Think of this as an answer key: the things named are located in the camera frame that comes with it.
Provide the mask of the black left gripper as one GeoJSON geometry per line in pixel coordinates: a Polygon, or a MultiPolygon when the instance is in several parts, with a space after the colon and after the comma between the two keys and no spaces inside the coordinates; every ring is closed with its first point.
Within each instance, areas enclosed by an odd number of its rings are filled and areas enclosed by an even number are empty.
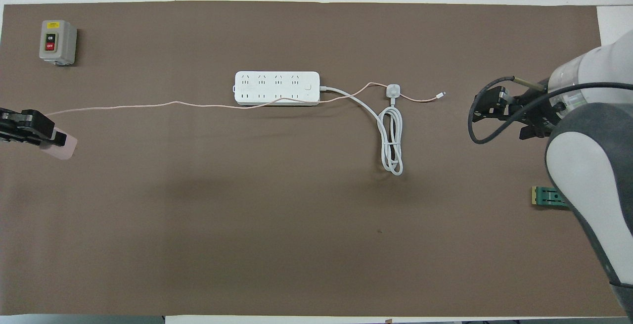
{"type": "Polygon", "coordinates": [[[55,133],[52,139],[30,138],[30,132],[37,135],[52,135],[55,123],[44,114],[34,109],[16,112],[7,108],[0,109],[0,140],[29,143],[39,148],[64,147],[67,134],[55,133]]]}

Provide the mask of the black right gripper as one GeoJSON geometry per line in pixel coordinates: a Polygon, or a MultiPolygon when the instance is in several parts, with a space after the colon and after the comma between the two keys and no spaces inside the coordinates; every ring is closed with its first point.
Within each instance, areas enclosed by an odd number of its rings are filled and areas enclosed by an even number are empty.
{"type": "MultiPolygon", "coordinates": [[[[514,104],[515,112],[544,94],[545,92],[529,89],[519,96],[512,96],[505,87],[492,87],[486,90],[479,98],[479,101],[475,103],[473,122],[477,123],[488,118],[506,121],[510,117],[509,110],[511,105],[514,104]]],[[[525,127],[522,127],[519,132],[519,139],[544,139],[549,137],[560,120],[550,101],[543,101],[525,112],[522,119],[519,119],[520,123],[525,124],[525,127]]]]}

